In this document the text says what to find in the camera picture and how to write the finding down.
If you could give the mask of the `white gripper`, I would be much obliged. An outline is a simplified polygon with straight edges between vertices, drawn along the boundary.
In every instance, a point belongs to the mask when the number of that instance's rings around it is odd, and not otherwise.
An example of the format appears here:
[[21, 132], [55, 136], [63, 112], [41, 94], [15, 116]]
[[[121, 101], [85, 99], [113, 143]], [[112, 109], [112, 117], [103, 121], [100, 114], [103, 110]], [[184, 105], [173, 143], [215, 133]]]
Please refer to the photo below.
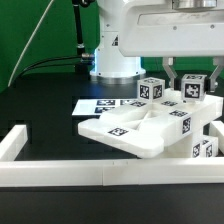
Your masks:
[[170, 88], [181, 90], [173, 57], [214, 57], [207, 91], [224, 70], [224, 0], [128, 0], [122, 8], [119, 50], [125, 56], [164, 57]]

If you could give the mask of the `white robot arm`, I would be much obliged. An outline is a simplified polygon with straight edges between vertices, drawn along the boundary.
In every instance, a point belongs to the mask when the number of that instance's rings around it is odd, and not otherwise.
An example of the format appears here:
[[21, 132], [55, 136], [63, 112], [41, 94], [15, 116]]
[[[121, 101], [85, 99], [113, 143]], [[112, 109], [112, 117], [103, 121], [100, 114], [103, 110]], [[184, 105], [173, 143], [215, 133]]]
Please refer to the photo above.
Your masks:
[[206, 83], [216, 88], [224, 70], [224, 0], [96, 0], [100, 43], [91, 78], [127, 83], [143, 75], [142, 57], [161, 57], [171, 80], [176, 57], [211, 57]]

